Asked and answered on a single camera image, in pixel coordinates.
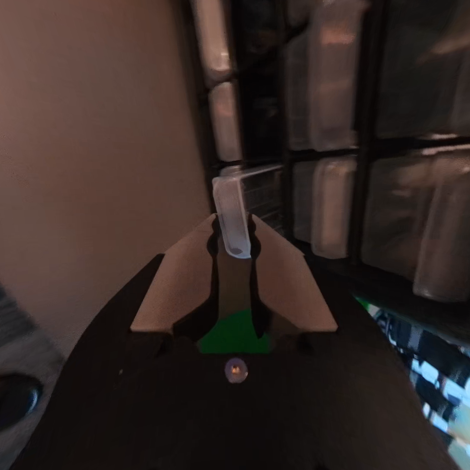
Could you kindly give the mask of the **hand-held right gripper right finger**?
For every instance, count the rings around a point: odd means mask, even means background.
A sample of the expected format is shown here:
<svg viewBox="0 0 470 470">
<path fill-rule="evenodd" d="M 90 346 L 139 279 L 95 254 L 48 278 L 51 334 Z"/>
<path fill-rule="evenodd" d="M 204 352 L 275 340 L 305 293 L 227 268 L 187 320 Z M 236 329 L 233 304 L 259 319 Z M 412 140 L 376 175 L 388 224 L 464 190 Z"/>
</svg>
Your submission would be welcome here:
<svg viewBox="0 0 470 470">
<path fill-rule="evenodd" d="M 250 306 L 258 338 L 334 333 L 338 324 L 303 253 L 250 215 Z"/>
</svg>

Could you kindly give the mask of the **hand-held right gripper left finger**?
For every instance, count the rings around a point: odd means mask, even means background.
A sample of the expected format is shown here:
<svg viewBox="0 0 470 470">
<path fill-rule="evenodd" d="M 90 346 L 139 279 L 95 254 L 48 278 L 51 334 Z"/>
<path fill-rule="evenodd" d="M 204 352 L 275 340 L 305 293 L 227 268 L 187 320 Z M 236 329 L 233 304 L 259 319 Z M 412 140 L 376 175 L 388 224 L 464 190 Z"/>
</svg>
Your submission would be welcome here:
<svg viewBox="0 0 470 470">
<path fill-rule="evenodd" d="M 132 321 L 134 333 L 199 340 L 219 318 L 220 224 L 210 215 L 170 247 Z"/>
</svg>

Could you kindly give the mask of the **green plastic bin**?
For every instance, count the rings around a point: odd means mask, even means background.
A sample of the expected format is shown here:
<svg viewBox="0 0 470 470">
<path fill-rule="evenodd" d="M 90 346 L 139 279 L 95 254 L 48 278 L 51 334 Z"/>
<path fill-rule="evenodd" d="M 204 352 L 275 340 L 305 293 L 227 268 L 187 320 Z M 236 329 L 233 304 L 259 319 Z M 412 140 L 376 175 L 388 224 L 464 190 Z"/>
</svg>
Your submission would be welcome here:
<svg viewBox="0 0 470 470">
<path fill-rule="evenodd" d="M 198 342 L 201 354 L 268 354 L 271 339 L 256 335 L 251 309 L 237 311 L 220 319 Z"/>
</svg>

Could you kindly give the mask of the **clear plastic drawer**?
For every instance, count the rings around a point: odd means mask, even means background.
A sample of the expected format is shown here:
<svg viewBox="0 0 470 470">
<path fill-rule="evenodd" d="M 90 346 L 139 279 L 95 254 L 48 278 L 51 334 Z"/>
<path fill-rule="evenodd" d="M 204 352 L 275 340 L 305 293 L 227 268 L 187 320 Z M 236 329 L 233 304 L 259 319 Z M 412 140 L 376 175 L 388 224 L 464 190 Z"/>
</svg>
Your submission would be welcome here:
<svg viewBox="0 0 470 470">
<path fill-rule="evenodd" d="M 282 220 L 282 165 L 221 170 L 212 180 L 212 194 L 228 255 L 250 258 L 249 215 L 257 216 L 280 235 Z"/>
</svg>

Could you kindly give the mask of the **black drawer cabinet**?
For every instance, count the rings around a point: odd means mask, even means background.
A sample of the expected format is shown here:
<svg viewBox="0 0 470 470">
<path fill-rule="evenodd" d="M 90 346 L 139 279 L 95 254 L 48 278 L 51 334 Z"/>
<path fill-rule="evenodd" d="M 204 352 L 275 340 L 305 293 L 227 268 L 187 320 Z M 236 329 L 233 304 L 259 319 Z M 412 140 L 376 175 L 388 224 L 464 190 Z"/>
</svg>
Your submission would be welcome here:
<svg viewBox="0 0 470 470">
<path fill-rule="evenodd" d="M 241 160 L 225 163 L 217 156 L 215 134 L 210 117 L 209 91 L 214 87 L 206 85 L 205 73 L 199 52 L 196 20 L 192 2 L 175 1 L 174 11 L 178 23 L 179 38 L 184 56 L 184 67 L 190 107 L 196 126 L 197 146 L 201 154 L 204 184 L 209 197 L 210 209 L 215 209 L 212 196 L 212 179 L 221 170 L 240 163 L 242 168 L 262 164 L 281 163 L 281 205 L 277 210 L 282 223 L 281 232 L 287 239 L 307 249 L 306 242 L 295 238 L 293 170 L 300 163 L 315 162 L 321 157 L 345 156 L 346 150 L 318 152 L 315 150 L 289 150 L 287 144 L 287 112 L 285 72 L 282 71 L 287 54 L 287 43 L 306 30 L 306 25 L 291 27 L 287 22 L 287 1 L 268 1 L 269 10 L 274 12 L 274 44 L 261 53 L 244 52 L 248 32 L 242 26 L 248 18 L 245 7 L 237 1 L 222 1 L 224 20 L 228 22 L 228 48 L 241 57 L 235 63 L 234 79 L 229 81 L 242 85 L 241 104 Z M 375 125 L 379 109 L 379 82 L 385 55 L 385 40 L 390 1 L 372 1 L 371 9 L 365 14 L 360 45 L 358 110 L 354 117 L 354 129 L 359 131 L 358 175 L 353 180 L 352 213 L 348 235 L 349 255 L 343 261 L 326 261 L 319 256 L 308 254 L 308 260 L 315 260 L 324 269 L 342 279 L 361 299 L 372 301 L 378 307 L 423 329 L 469 346 L 470 307 L 469 301 L 445 304 L 426 300 L 412 293 L 411 281 L 397 274 L 386 273 L 366 265 L 361 260 L 361 248 L 365 237 L 366 209 L 371 195 L 372 164 L 378 159 L 398 156 L 400 151 L 422 150 L 417 138 L 379 139 Z"/>
</svg>

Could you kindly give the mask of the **grid of clear drawers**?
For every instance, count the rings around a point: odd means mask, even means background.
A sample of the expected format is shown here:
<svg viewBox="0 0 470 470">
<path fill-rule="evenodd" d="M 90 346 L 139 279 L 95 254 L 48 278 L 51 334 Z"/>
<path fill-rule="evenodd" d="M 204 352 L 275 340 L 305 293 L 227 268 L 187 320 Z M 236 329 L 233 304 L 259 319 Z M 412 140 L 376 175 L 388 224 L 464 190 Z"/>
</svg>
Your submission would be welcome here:
<svg viewBox="0 0 470 470">
<path fill-rule="evenodd" d="M 242 85 L 234 79 L 222 1 L 191 1 L 209 91 L 217 156 L 241 160 Z M 412 283 L 415 296 L 469 301 L 469 1 L 390 1 L 375 135 L 417 138 L 422 150 L 372 164 L 360 251 L 366 265 Z M 274 44 L 268 1 L 237 1 L 248 18 L 244 52 Z M 346 150 L 293 170 L 295 238 L 313 255 L 345 260 L 353 180 L 359 173 L 360 45 L 372 1 L 287 1 L 289 150 Z"/>
</svg>

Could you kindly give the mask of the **dark rounded object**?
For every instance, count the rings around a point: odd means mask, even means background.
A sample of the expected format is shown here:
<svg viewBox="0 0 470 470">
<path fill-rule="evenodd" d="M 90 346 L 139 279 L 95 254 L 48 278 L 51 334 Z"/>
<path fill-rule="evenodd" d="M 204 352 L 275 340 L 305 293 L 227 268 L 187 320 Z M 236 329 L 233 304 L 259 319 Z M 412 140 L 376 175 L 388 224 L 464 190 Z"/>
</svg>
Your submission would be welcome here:
<svg viewBox="0 0 470 470">
<path fill-rule="evenodd" d="M 0 375 L 0 431 L 16 425 L 38 405 L 44 391 L 43 383 L 27 374 Z"/>
</svg>

